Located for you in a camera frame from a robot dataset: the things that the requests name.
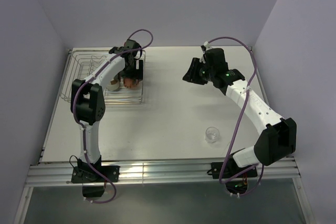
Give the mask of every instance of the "clear glass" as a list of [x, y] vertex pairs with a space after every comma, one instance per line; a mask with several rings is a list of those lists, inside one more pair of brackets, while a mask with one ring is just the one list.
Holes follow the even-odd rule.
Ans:
[[209, 127], [205, 131], [205, 140], [210, 144], [217, 142], [220, 137], [219, 130], [215, 127]]

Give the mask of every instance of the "white wall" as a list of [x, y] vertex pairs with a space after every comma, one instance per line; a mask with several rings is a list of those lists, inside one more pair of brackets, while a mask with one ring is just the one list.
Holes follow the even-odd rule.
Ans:
[[138, 28], [154, 33], [155, 46], [198, 46], [223, 35], [254, 45], [276, 0], [39, 2], [68, 47], [97, 47], [120, 45]]
[[0, 223], [12, 223], [43, 145], [65, 49], [37, 0], [0, 7]]
[[295, 157], [319, 223], [336, 222], [335, 41], [335, 0], [277, 0], [255, 45], [271, 105], [298, 124]]

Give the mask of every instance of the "gray floor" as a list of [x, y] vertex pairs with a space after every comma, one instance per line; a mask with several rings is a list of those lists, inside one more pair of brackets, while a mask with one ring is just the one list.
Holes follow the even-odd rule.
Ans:
[[34, 188], [25, 224], [305, 223], [291, 179], [264, 180], [239, 200], [223, 190], [218, 183], [124, 185], [113, 202], [92, 205], [81, 187]]

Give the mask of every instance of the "white table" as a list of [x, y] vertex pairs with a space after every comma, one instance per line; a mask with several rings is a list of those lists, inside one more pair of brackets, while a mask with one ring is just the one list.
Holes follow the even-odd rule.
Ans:
[[[229, 68], [237, 68], [248, 79], [253, 72], [249, 53], [243, 47], [222, 48]], [[102, 159], [224, 157], [240, 108], [211, 83], [200, 86], [182, 81], [192, 58], [202, 56], [200, 47], [151, 47], [146, 51], [144, 105], [107, 109], [99, 127]], [[262, 97], [257, 78], [251, 87]], [[218, 128], [222, 136], [216, 144], [205, 141], [210, 126]], [[254, 145], [257, 139], [256, 129], [244, 116], [233, 151]], [[42, 162], [67, 162], [70, 155], [79, 153], [79, 129], [70, 103], [58, 99]]]

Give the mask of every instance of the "white wire rack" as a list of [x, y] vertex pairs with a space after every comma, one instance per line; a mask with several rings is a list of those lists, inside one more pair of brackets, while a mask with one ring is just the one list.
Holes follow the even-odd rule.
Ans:
[[[62, 84], [60, 97], [67, 102], [71, 102], [72, 82], [75, 79], [83, 80], [93, 73], [108, 56], [108, 51], [76, 50], [72, 52], [67, 67], [67, 73]], [[143, 55], [140, 60], [143, 60], [145, 63], [145, 58], [146, 53], [143, 51]], [[109, 91], [105, 89], [104, 99], [106, 107], [141, 104], [143, 101], [144, 91], [143, 83], [144, 81], [141, 81], [136, 89], [128, 89], [124, 87], [123, 80], [121, 79], [120, 88], [117, 91]]]

